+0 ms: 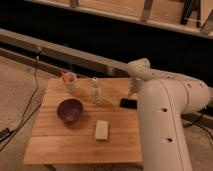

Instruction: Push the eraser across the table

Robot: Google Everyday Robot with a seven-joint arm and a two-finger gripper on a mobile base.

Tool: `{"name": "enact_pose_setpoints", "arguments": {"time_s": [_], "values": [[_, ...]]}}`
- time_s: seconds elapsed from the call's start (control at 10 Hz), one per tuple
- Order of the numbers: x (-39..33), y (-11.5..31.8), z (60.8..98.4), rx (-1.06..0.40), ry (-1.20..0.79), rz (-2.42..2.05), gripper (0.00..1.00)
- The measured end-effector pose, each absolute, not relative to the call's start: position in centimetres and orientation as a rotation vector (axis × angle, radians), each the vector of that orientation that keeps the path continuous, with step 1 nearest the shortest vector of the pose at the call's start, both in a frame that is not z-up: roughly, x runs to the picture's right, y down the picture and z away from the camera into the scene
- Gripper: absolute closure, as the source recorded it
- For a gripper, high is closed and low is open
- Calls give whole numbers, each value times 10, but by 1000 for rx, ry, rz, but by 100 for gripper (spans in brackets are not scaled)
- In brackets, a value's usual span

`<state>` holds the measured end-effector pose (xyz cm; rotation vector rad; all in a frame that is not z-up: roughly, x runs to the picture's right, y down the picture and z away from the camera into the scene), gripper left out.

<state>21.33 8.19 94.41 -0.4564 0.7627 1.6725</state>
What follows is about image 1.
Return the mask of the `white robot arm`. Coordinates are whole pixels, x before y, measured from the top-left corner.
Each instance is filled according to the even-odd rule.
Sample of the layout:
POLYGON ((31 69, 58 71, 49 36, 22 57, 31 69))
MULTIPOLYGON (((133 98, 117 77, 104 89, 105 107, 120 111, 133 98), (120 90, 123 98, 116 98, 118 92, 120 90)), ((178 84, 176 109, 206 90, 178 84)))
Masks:
POLYGON ((210 88, 200 79, 156 70, 146 58, 127 64, 137 94, 144 171, 192 171, 181 116, 210 102, 210 88))

